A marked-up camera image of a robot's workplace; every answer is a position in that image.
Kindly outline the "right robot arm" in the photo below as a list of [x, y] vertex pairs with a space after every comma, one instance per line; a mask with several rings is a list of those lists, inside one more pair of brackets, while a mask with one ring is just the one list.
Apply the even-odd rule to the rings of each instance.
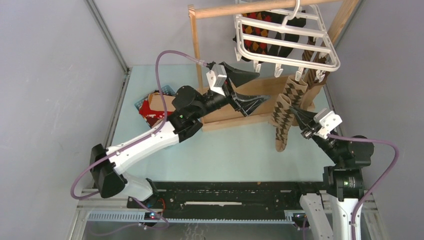
[[374, 144], [340, 140], [336, 128], [342, 118], [324, 108], [318, 113], [289, 107], [305, 139], [312, 139], [332, 160], [334, 165], [324, 167], [323, 182], [330, 196], [333, 219], [333, 239], [361, 239], [360, 200], [366, 190], [362, 169], [370, 166]]

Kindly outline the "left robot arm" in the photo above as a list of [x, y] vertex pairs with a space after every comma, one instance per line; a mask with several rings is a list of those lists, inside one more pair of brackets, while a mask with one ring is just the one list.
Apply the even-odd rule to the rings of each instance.
[[132, 165], [191, 138], [203, 127], [200, 119], [222, 107], [231, 106], [247, 117], [270, 98], [268, 95], [243, 95], [234, 90], [257, 79], [260, 73], [237, 69], [225, 62], [211, 62], [206, 66], [210, 87], [205, 93], [184, 85], [172, 100], [175, 110], [158, 125], [119, 145], [92, 147], [90, 164], [94, 167], [90, 173], [103, 199], [125, 194], [137, 199], [145, 208], [153, 208], [158, 202], [156, 187], [148, 178], [128, 174]]

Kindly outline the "white plastic clip hanger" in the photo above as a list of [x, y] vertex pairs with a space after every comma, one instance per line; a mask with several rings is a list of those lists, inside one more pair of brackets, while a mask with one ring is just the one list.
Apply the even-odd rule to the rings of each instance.
[[252, 62], [255, 72], [262, 63], [274, 65], [274, 76], [283, 68], [297, 68], [295, 78], [324, 74], [341, 66], [320, 8], [316, 4], [288, 9], [271, 9], [234, 15], [235, 55], [238, 61]]

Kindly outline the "brown argyle sock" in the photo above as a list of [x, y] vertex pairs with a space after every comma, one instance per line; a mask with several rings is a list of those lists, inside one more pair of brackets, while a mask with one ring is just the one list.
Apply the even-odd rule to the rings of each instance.
[[268, 121], [275, 127], [275, 149], [277, 152], [283, 152], [288, 143], [289, 130], [294, 121], [294, 114], [290, 109], [291, 106], [290, 98], [285, 94], [279, 94]]
[[300, 107], [307, 89], [308, 84], [306, 82], [302, 79], [297, 81], [294, 75], [290, 75], [287, 77], [283, 94], [289, 98], [292, 106]]

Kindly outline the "plain brown sock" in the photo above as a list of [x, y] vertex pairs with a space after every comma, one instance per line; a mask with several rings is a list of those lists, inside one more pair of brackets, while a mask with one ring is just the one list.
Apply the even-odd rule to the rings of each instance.
[[325, 76], [321, 82], [312, 82], [308, 85], [306, 92], [302, 96], [299, 104], [299, 107], [302, 110], [312, 111], [315, 109], [314, 100], [324, 85], [327, 83], [327, 79], [328, 77]]

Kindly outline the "brown striped sock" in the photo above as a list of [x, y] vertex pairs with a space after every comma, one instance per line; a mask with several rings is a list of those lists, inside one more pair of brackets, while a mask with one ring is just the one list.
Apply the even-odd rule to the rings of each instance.
[[[301, 56], [303, 61], [325, 64], [327, 61], [326, 57], [320, 57], [320, 53], [312, 50], [304, 50]], [[316, 69], [306, 68], [303, 74], [303, 81], [308, 84], [309, 88], [317, 85], [324, 85], [327, 81], [329, 72], [321, 72], [317, 76]]]

